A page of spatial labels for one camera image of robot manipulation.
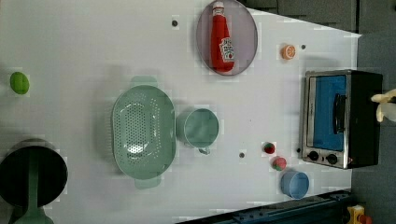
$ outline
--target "colander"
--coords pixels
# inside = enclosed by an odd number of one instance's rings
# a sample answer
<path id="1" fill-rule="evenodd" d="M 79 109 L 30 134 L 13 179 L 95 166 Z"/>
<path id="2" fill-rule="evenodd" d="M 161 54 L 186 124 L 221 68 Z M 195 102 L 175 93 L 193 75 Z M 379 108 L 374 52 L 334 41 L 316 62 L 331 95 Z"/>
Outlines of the colander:
<path id="1" fill-rule="evenodd" d="M 158 185 L 176 153 L 172 101 L 157 88 L 154 77 L 134 77 L 132 88 L 115 103 L 112 117 L 117 165 L 137 187 Z"/>

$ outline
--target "black pot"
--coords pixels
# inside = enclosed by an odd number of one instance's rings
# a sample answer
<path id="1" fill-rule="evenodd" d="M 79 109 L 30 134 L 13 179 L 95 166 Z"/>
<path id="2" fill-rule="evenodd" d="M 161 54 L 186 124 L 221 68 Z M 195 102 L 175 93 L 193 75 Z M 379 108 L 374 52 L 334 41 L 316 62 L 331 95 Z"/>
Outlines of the black pot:
<path id="1" fill-rule="evenodd" d="M 55 200 L 67 182 L 64 159 L 47 147 L 23 147 L 9 154 L 0 164 L 0 195 L 17 207 L 28 204 L 29 158 L 35 154 L 38 163 L 37 207 Z"/>

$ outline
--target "lime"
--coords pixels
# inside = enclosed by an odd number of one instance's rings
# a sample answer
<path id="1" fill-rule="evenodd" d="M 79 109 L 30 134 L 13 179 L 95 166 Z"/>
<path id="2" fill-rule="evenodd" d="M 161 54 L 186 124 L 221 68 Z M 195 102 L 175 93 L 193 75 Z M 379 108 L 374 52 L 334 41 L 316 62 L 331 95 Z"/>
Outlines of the lime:
<path id="1" fill-rule="evenodd" d="M 26 94 L 30 87 L 27 76 L 21 72 L 13 73 L 11 75 L 11 79 L 9 80 L 9 84 L 11 85 L 11 89 L 20 95 Z"/>

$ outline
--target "red ketchup bottle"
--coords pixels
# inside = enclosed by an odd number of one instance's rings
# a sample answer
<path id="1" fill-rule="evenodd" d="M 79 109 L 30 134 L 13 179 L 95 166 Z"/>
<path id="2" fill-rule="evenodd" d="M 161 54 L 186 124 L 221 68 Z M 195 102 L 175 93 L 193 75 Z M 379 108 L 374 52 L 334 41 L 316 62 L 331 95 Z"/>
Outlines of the red ketchup bottle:
<path id="1" fill-rule="evenodd" d="M 228 32 L 227 19 L 224 16 L 224 4 L 213 5 L 213 26 L 210 42 L 212 66 L 218 72 L 229 72 L 233 69 L 234 53 Z"/>

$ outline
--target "mug handle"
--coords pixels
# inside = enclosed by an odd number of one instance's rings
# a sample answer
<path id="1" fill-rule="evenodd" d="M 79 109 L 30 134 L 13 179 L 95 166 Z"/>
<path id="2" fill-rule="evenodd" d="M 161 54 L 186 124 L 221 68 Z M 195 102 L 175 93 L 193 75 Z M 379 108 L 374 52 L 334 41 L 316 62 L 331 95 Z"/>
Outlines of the mug handle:
<path id="1" fill-rule="evenodd" d="M 198 148 L 199 152 L 201 152 L 204 155 L 209 155 L 210 154 L 210 149 L 208 147 L 205 148 Z"/>

